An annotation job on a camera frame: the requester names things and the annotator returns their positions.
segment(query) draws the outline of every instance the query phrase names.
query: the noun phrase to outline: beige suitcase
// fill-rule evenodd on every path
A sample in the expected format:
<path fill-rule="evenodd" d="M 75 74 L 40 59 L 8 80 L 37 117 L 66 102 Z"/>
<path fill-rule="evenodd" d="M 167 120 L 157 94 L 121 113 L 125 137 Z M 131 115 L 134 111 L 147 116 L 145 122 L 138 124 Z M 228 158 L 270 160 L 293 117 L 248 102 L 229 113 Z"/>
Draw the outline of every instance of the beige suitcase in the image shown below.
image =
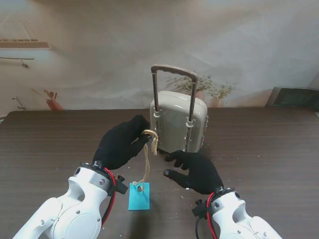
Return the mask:
<path fill-rule="evenodd" d="M 158 93 L 157 71 L 190 77 L 191 95 L 170 91 Z M 151 72 L 154 89 L 154 100 L 150 106 L 151 130 L 159 135 L 158 148 L 168 153 L 177 150 L 198 152 L 204 141 L 208 116 L 204 101 L 195 97 L 197 74 L 170 65 L 154 65 Z"/>

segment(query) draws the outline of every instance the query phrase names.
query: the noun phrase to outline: blue tag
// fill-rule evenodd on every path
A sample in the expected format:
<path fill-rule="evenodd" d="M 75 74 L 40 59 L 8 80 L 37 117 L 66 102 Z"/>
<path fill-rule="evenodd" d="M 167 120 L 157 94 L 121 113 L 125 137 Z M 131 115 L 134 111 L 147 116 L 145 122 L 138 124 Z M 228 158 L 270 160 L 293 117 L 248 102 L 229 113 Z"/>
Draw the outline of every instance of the blue tag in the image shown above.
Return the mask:
<path fill-rule="evenodd" d="M 150 209 L 150 184 L 144 183 L 144 190 L 141 192 L 138 191 L 139 186 L 143 187 L 143 183 L 130 183 L 129 211 Z"/>

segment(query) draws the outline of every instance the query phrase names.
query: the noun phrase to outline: telescoping handle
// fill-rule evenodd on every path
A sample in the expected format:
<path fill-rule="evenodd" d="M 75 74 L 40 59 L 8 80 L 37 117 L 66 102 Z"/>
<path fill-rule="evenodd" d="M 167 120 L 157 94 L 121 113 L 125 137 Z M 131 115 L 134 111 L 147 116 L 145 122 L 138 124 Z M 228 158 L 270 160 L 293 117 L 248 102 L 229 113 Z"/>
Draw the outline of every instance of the telescoping handle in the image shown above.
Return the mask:
<path fill-rule="evenodd" d="M 193 112 L 194 112 L 194 105 L 195 105 L 196 86 L 197 86 L 197 81 L 198 81 L 197 74 L 195 72 L 193 72 L 193 71 L 189 71 L 189 70 L 177 67 L 177 66 L 153 65 L 151 67 L 151 72 L 152 72 L 152 77 L 153 77 L 154 105 L 155 105 L 155 111 L 156 112 L 159 111 L 157 71 L 165 71 L 165 72 L 170 72 L 172 74 L 179 74 L 179 75 L 182 75 L 182 76 L 188 76 L 191 79 L 192 88 L 191 88 L 191 98 L 190 98 L 188 121 L 192 121 Z"/>

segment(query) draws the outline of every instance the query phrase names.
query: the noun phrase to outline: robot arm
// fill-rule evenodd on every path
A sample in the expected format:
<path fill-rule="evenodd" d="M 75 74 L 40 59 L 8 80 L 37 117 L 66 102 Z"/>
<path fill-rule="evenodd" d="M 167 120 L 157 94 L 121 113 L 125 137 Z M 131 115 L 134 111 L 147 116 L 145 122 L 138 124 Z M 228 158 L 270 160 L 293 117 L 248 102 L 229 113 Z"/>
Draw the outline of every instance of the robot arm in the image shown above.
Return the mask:
<path fill-rule="evenodd" d="M 124 194 L 123 178 L 115 188 L 99 162 L 82 164 L 69 178 L 69 190 L 59 198 L 47 200 L 13 239 L 96 239 L 102 225 L 100 205 L 114 190 Z"/>
<path fill-rule="evenodd" d="M 220 227 L 220 239 L 282 239 L 264 219 L 246 213 L 246 202 L 234 189 L 222 188 L 208 208 L 199 204 L 193 209 L 200 217 L 207 211 Z"/>

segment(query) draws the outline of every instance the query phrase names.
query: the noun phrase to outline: wooden table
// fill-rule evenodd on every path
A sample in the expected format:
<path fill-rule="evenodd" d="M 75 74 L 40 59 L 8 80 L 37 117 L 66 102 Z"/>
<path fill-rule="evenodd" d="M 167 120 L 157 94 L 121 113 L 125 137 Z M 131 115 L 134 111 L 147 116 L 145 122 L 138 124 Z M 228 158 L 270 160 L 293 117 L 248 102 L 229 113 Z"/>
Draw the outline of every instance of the wooden table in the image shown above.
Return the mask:
<path fill-rule="evenodd" d="M 48 198 L 64 194 L 80 162 L 91 162 L 102 135 L 147 110 L 12 112 L 0 124 L 0 238 L 10 239 Z M 309 109 L 210 109 L 203 151 L 251 216 L 285 239 L 318 238 L 319 118 Z M 193 239 L 191 209 L 206 199 L 164 178 L 172 168 L 151 156 L 151 209 L 128 211 L 118 195 L 99 239 Z M 115 174 L 142 178 L 140 153 Z M 200 238 L 212 238 L 206 221 Z"/>

